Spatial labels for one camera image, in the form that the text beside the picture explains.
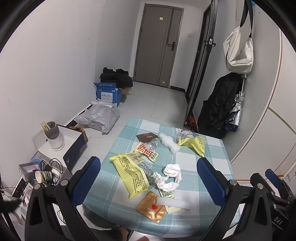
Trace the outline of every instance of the black bag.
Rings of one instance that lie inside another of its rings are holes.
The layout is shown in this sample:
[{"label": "black bag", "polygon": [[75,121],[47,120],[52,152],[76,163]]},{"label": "black bag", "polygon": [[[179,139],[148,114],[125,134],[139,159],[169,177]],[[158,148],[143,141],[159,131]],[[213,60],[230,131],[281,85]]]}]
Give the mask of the black bag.
[{"label": "black bag", "polygon": [[203,102],[197,120],[198,133],[219,139],[225,136],[225,121],[241,87],[242,78],[237,73],[229,73],[217,80],[213,92]]},{"label": "black bag", "polygon": [[133,79],[128,76],[128,71],[123,69],[114,71],[105,67],[100,79],[102,83],[115,83],[117,88],[121,89],[133,86]]}]

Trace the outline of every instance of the cardboard box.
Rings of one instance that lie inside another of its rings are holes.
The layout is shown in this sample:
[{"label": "cardboard box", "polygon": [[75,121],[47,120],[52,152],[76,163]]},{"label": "cardboard box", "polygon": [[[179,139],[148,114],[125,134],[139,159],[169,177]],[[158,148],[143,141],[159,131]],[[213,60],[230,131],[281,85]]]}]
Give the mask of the cardboard box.
[{"label": "cardboard box", "polygon": [[59,131],[65,142],[65,145],[61,150],[54,151],[51,149],[44,131],[39,132],[33,138],[33,142],[38,151],[41,153],[42,159],[49,162],[51,159],[56,158],[63,165],[63,171],[65,171],[66,168],[68,168],[69,171],[72,171],[72,168],[79,158],[79,151],[86,143],[86,140],[83,133],[80,131],[72,130],[61,125],[57,126],[59,127]]},{"label": "cardboard box", "polygon": [[96,86],[96,97],[102,101],[120,104],[122,91],[116,87],[115,83],[94,83]]}]

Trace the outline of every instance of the white wardrobe door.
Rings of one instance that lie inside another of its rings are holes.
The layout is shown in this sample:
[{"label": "white wardrobe door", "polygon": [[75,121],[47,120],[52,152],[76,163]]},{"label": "white wardrobe door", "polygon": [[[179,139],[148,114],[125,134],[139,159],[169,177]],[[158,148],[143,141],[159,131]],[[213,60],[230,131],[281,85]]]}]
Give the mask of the white wardrobe door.
[{"label": "white wardrobe door", "polygon": [[277,175],[284,175],[286,171],[292,166],[292,164],[296,160],[296,145],[292,149],[292,151],[289,153],[287,158],[283,161],[283,163],[278,167],[278,169],[275,170],[275,173]]},{"label": "white wardrobe door", "polygon": [[288,39],[283,34],[283,55],[279,78],[269,104],[289,126],[296,131],[296,53]]},{"label": "white wardrobe door", "polygon": [[275,171],[295,144],[294,132],[268,109],[253,137],[231,164],[234,178],[249,180],[256,172],[265,177],[266,169]]}]

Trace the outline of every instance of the door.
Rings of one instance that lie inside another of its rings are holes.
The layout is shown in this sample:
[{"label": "door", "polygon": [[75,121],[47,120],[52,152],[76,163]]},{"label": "door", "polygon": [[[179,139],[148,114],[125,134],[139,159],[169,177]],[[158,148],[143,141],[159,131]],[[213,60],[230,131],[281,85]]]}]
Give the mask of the door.
[{"label": "door", "polygon": [[134,81],[168,87],[177,49],[182,9],[145,5]]},{"label": "door", "polygon": [[204,12],[203,24],[204,28],[201,31],[200,39],[203,39],[199,43],[200,51],[197,53],[196,60],[194,63],[194,69],[191,74],[191,83],[188,86],[186,99],[187,99],[187,110],[186,119],[184,125],[187,125],[189,117],[192,116],[192,109],[194,107],[198,91],[202,84],[202,79],[207,68],[207,62],[212,50],[215,46],[214,41],[214,31],[216,25],[216,15],[217,15],[217,5],[218,0],[212,0],[211,5]]}]

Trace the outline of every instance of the checkered tablecloth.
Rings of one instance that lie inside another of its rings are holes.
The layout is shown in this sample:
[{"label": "checkered tablecloth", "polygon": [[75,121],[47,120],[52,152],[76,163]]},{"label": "checkered tablecloth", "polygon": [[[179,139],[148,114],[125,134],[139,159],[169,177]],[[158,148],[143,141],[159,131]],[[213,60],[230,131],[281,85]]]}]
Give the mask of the checkered tablecloth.
[{"label": "checkered tablecloth", "polygon": [[[147,162],[154,172],[162,173],[164,167],[169,164],[179,164],[181,167],[182,181],[175,190],[178,199],[184,199],[196,203],[195,210],[182,209],[173,214],[165,214],[159,223],[142,215],[135,208],[147,194],[147,191],[138,194],[133,199],[128,198],[128,191],[120,179],[115,166],[109,157],[133,152],[139,144],[136,137],[138,134],[153,132],[164,133],[177,139],[176,128],[160,125],[147,120],[131,119],[123,128],[115,143],[104,159],[101,171],[96,178],[84,204],[101,217],[120,226],[154,236],[161,237],[186,237],[194,233],[202,234],[212,223],[220,210],[216,206],[203,182],[196,171],[196,163],[200,158],[193,150],[182,146],[175,155],[169,152],[160,141],[157,141],[156,152],[159,153],[155,163]],[[205,157],[221,171],[227,179],[233,178],[230,162],[222,140],[203,136],[205,139]],[[156,188],[151,191],[159,194]],[[232,224],[240,218],[237,211]]]}]

